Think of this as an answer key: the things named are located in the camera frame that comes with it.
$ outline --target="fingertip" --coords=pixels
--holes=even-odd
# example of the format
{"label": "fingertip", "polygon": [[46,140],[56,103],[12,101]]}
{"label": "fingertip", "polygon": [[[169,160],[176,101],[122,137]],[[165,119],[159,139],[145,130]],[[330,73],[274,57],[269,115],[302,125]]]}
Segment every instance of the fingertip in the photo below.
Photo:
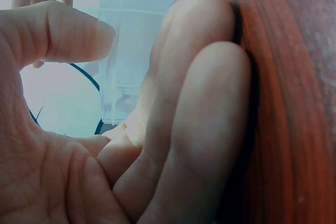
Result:
{"label": "fingertip", "polygon": [[101,20],[98,21],[97,25],[98,59],[105,58],[109,54],[115,36],[116,31],[112,26]]}

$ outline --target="black curved line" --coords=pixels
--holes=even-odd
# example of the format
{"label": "black curved line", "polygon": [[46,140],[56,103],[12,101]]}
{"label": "black curved line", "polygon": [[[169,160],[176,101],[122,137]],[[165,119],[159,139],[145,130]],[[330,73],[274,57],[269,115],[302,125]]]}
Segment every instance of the black curved line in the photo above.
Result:
{"label": "black curved line", "polygon": [[[96,87],[96,89],[98,90],[98,92],[100,92],[100,88],[99,88],[99,84],[94,80],[94,78],[89,75],[85,70],[83,70],[82,68],[78,67],[76,64],[74,63],[70,63],[70,65],[72,67],[74,67],[75,69],[77,69],[80,73],[82,73],[86,78],[89,79],[89,81]],[[95,131],[95,135],[99,135],[101,132],[101,128],[103,127],[104,123],[102,121],[102,119],[100,119],[97,127],[96,127],[96,131]]]}
{"label": "black curved line", "polygon": [[31,112],[31,110],[29,110],[29,113],[30,113],[31,118],[34,120],[34,122],[35,122],[38,126],[40,126],[40,125],[38,124],[36,118],[34,117],[33,113]]}
{"label": "black curved line", "polygon": [[94,78],[89,75],[85,70],[83,70],[82,68],[78,67],[76,64],[74,63],[69,63],[70,66],[74,67],[75,69],[77,69],[79,72],[81,72],[86,78],[89,79],[89,81],[96,87],[96,89],[98,90],[98,92],[100,92],[100,88],[99,88],[99,84],[94,80]]}

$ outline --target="palm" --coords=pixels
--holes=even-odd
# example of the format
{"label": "palm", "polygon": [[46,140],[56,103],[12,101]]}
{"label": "palm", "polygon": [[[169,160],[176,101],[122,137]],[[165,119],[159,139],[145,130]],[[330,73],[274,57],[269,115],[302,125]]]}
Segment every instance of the palm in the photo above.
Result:
{"label": "palm", "polygon": [[[44,132],[27,113],[18,75],[22,66],[42,56],[53,60],[55,54],[61,61],[79,60],[78,55],[92,60],[97,54],[95,41],[109,37],[106,29],[105,34],[83,32],[83,27],[97,29],[96,21],[74,10],[67,10],[72,19],[67,17],[58,27],[65,7],[56,7],[49,12],[49,35],[36,29],[33,41],[20,41],[25,38],[21,35],[1,44],[6,57],[0,58],[0,66],[7,68],[0,74],[9,84],[0,78],[0,103],[6,104],[3,113],[12,120],[2,128],[6,137],[0,174],[12,173],[0,181],[0,222],[212,220],[239,148],[248,94],[244,53],[225,42],[212,44],[232,35],[227,3],[180,0],[174,4],[154,44],[138,107],[125,123],[107,133],[108,144],[102,136],[88,140]],[[30,35],[31,26],[21,27],[20,33]],[[68,34],[91,42],[90,48],[60,37]],[[54,44],[44,47],[45,38]],[[25,48],[13,50],[16,44]]]}

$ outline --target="translucent plastic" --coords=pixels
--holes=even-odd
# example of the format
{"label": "translucent plastic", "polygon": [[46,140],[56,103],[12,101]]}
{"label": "translucent plastic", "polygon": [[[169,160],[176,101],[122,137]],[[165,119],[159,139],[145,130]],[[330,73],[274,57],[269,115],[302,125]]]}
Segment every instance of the translucent plastic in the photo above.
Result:
{"label": "translucent plastic", "polygon": [[100,0],[99,19],[116,30],[99,62],[102,120],[119,124],[134,110],[163,15],[174,0]]}

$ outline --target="wooden surface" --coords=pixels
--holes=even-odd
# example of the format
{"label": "wooden surface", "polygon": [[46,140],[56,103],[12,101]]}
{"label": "wooden surface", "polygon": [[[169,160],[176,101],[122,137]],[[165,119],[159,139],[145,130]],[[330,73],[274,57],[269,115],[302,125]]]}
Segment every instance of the wooden surface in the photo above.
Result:
{"label": "wooden surface", "polygon": [[231,1],[240,9],[241,43],[256,62],[260,95],[243,193],[231,193],[232,202],[243,199],[236,217],[335,224],[336,0]]}

